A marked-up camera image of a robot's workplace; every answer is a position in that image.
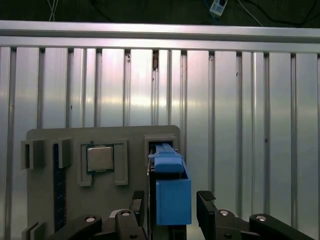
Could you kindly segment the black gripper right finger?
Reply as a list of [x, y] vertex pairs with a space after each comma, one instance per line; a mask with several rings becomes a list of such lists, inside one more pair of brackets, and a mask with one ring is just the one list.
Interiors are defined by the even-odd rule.
[[196, 193], [196, 217], [206, 240], [312, 240], [288, 224], [268, 215], [253, 214], [249, 221], [218, 209], [211, 191]]

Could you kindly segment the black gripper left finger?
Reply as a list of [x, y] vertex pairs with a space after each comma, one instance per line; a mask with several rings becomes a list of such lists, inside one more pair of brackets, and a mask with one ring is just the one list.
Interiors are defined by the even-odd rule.
[[128, 209], [117, 209], [103, 220], [82, 215], [48, 237], [49, 240], [146, 240], [144, 230], [145, 192], [133, 193]]

